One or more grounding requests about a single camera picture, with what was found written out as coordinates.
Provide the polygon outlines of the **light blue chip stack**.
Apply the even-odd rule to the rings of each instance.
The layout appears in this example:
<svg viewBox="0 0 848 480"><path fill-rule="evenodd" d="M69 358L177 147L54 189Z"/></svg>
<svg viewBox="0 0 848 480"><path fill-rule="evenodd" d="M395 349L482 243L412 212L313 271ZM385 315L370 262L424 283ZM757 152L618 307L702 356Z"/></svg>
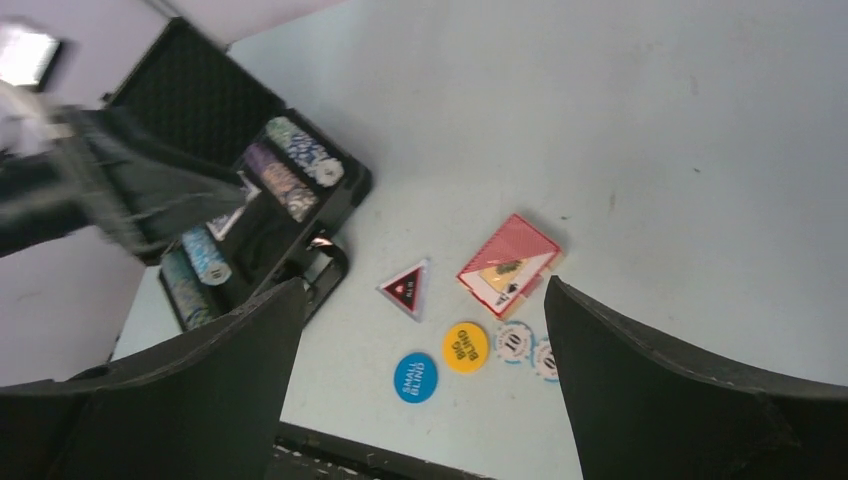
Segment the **light blue chip stack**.
<svg viewBox="0 0 848 480"><path fill-rule="evenodd" d="M219 286L230 279L232 269L205 227L197 226L184 232L181 243L201 283Z"/></svg>

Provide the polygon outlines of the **blue small blind button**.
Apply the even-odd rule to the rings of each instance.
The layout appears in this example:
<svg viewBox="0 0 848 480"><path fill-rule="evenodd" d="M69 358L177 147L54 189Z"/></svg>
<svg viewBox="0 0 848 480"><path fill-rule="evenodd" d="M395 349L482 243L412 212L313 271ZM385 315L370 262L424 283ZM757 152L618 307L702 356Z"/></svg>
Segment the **blue small blind button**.
<svg viewBox="0 0 848 480"><path fill-rule="evenodd" d="M397 364L393 385L398 397L410 404L429 400L435 393L439 374L433 358L425 352L412 352Z"/></svg>

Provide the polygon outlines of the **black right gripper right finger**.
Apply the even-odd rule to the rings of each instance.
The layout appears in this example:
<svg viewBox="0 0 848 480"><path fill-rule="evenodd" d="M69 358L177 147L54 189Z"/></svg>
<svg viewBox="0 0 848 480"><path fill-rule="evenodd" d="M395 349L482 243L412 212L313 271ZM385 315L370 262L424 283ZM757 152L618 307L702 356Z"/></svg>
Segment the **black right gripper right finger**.
<svg viewBox="0 0 848 480"><path fill-rule="evenodd" d="M843 479L847 390L747 365L558 277L544 310L587 479Z"/></svg>

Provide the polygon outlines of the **yellow big blind button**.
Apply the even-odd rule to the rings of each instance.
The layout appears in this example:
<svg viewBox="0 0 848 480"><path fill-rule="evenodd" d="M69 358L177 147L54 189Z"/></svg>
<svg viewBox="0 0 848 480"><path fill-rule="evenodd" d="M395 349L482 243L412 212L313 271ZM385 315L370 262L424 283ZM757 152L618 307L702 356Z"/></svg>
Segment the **yellow big blind button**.
<svg viewBox="0 0 848 480"><path fill-rule="evenodd" d="M488 359L489 349L486 331L469 321L453 325L442 342L442 356L447 367L459 374L479 371Z"/></svg>

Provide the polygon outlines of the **red playing card deck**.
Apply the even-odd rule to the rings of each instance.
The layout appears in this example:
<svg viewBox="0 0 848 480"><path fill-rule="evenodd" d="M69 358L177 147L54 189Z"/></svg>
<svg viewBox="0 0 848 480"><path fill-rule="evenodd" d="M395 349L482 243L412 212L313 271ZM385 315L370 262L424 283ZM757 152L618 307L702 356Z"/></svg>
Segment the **red playing card deck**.
<svg viewBox="0 0 848 480"><path fill-rule="evenodd" d="M564 257L554 240L513 214L484 242L456 279L495 319L506 321Z"/></svg>

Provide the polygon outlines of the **white blue 10 chip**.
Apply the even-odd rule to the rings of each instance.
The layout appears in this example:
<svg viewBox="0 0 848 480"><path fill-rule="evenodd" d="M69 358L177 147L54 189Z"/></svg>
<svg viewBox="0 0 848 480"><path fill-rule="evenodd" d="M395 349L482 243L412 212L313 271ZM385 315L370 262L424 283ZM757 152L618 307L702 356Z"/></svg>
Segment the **white blue 10 chip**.
<svg viewBox="0 0 848 480"><path fill-rule="evenodd" d="M493 338L493 350L507 364L528 361L535 346L533 330L524 322L507 321L501 324Z"/></svg>
<svg viewBox="0 0 848 480"><path fill-rule="evenodd" d="M531 363L541 379L549 383L559 382L556 360L548 337L543 337L535 343Z"/></svg>

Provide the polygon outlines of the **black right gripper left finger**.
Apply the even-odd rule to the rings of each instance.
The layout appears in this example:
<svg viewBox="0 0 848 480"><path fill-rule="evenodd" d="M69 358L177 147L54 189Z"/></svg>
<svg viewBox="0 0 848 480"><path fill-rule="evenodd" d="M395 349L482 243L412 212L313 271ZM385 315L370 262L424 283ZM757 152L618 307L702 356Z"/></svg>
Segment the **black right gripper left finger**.
<svg viewBox="0 0 848 480"><path fill-rule="evenodd" d="M5 479L261 479L304 325L290 280L65 381L1 391Z"/></svg>

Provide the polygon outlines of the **green blue chip stack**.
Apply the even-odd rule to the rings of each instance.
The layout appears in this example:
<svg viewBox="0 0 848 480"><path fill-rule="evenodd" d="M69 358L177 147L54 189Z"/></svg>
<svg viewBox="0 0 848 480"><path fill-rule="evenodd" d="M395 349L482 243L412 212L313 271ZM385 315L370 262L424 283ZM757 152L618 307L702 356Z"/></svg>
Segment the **green blue chip stack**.
<svg viewBox="0 0 848 480"><path fill-rule="evenodd" d="M272 118L265 125L267 137L322 187L335 186L344 176L342 162L313 136L287 117Z"/></svg>

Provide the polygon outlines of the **purple orange chip stack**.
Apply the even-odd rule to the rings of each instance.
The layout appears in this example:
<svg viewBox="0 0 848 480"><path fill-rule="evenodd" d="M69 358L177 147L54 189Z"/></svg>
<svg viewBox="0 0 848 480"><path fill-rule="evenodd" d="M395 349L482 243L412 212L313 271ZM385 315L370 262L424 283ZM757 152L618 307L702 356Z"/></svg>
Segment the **purple orange chip stack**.
<svg viewBox="0 0 848 480"><path fill-rule="evenodd" d="M295 221L303 222L318 203L315 193L261 144L248 146L244 156L245 163L286 208L289 215Z"/></svg>

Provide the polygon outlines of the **red triangular all-in button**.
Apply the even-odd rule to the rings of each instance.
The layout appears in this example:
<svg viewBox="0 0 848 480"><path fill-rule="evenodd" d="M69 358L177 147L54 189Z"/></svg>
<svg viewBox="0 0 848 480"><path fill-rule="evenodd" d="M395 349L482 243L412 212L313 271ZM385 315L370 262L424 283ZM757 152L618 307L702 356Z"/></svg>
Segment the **red triangular all-in button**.
<svg viewBox="0 0 848 480"><path fill-rule="evenodd" d="M417 323L422 321L430 264L429 258L423 258L376 287L386 300Z"/></svg>

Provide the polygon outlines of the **blue playing card deck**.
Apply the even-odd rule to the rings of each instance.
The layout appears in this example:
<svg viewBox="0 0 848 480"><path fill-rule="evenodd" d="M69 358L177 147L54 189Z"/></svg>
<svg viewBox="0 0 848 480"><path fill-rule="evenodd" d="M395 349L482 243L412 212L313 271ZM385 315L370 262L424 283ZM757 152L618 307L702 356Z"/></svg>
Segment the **blue playing card deck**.
<svg viewBox="0 0 848 480"><path fill-rule="evenodd" d="M231 231L235 223L243 215L246 207L259 195L260 189L245 175L243 171L238 171L238 175L243 181L241 188L245 196L245 204L229 214L219 216L206 223L213 238L222 242L228 233Z"/></svg>

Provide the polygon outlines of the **black poker set case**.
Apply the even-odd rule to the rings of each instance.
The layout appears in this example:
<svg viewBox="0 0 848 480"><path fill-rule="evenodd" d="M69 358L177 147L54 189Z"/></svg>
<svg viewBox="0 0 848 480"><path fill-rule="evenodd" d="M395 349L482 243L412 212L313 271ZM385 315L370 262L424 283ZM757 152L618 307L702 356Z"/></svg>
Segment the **black poker set case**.
<svg viewBox="0 0 848 480"><path fill-rule="evenodd" d="M213 238L207 222L201 225L232 269L219 286L201 283L194 272L219 315L299 278L307 294L305 315L312 318L348 273L348 258L334 237L370 193L371 171L180 18L170 21L109 103L166 143L237 174L243 171L260 189L222 242ZM317 184L267 137L266 123L279 116L342 162L345 173L335 186ZM303 222L289 215L245 163L244 153L254 143L273 153L318 197ZM153 264L178 322L160 274L162 258L172 250L180 250L189 262L180 236Z"/></svg>

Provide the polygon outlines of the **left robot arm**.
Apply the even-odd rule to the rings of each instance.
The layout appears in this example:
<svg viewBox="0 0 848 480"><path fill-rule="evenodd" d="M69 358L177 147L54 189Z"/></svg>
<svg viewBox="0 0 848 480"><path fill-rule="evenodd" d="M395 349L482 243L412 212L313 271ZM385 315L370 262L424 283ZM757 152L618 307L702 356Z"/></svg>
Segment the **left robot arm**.
<svg viewBox="0 0 848 480"><path fill-rule="evenodd" d="M170 147L120 110L61 107L1 122L1 254L94 226L146 264L246 205L226 168Z"/></svg>

